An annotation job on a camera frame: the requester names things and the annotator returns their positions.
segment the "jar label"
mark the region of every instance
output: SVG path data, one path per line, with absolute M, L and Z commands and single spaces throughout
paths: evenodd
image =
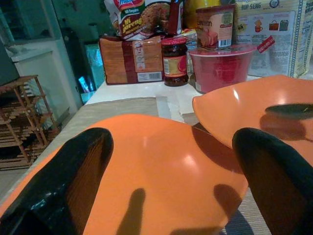
M 186 55 L 164 57 L 164 73 L 167 77 L 181 77 L 187 75 Z

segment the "can label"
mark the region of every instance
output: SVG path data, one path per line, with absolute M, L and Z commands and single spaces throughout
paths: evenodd
M 198 42 L 201 47 L 219 49 L 231 46 L 233 10 L 198 13 Z
M 186 55 L 177 57 L 164 57 L 164 73 L 167 77 L 181 77 L 187 75 Z

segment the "snack bag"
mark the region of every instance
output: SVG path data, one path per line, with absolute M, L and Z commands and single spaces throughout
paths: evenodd
M 236 0 L 236 43 L 257 47 L 248 74 L 299 77 L 309 70 L 313 0 Z
M 177 35 L 181 32 L 183 0 L 104 0 L 104 3 L 113 26 L 118 24 L 118 35 L 124 40 L 144 40 L 155 33 Z
M 104 36 L 100 38 L 99 46 L 108 85 L 163 79 L 160 36 L 132 42 Z

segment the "sauce jar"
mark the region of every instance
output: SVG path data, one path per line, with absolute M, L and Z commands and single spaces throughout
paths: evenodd
M 169 38 L 161 41 L 165 85 L 177 87 L 187 84 L 187 40 Z

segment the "label sticker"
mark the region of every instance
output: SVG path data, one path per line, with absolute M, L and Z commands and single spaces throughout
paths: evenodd
M 264 42 L 262 42 L 258 47 L 258 51 L 260 53 L 263 53 L 264 51 L 266 51 L 271 45 L 273 45 L 275 43 L 275 40 L 273 39 L 272 36 L 269 36 L 268 38 L 266 38 L 264 40 Z
M 187 57 L 164 57 L 164 73 L 167 77 L 180 77 L 187 74 Z
M 162 81 L 162 72 L 139 72 L 138 82 L 157 82 Z

